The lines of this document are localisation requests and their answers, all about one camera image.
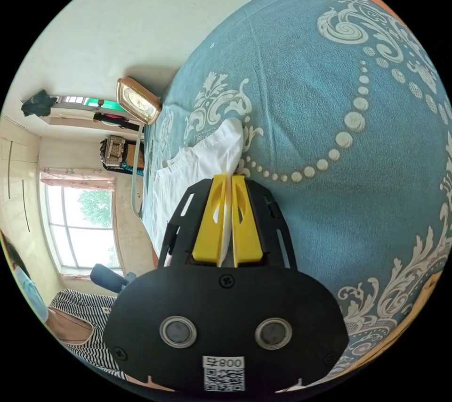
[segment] gold clock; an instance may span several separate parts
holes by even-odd
[[[161,112],[160,99],[131,77],[118,80],[116,98],[124,110],[147,125],[153,124]]]

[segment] bed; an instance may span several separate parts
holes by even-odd
[[[153,175],[225,118],[237,172],[268,187],[300,271],[341,306],[350,342],[327,379],[385,340],[452,245],[452,111],[421,44],[368,0],[253,0],[199,45],[145,127]]]

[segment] person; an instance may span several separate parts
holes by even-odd
[[[63,289],[47,306],[16,248],[2,231],[0,233],[6,257],[25,298],[66,349],[106,373],[138,385],[173,391],[154,383],[150,377],[147,383],[142,383],[124,374],[109,353],[102,337],[116,297]]]

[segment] white cloth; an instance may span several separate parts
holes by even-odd
[[[151,239],[160,256],[168,222],[186,190],[203,179],[227,173],[230,177],[239,164],[243,150],[243,127],[238,119],[229,118],[210,136],[192,148],[181,148],[171,160],[155,172],[151,196]],[[223,261],[230,238],[230,216],[225,212]]]

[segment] curtain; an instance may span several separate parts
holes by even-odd
[[[108,171],[79,168],[41,168],[41,182],[58,187],[114,191],[115,179]]]

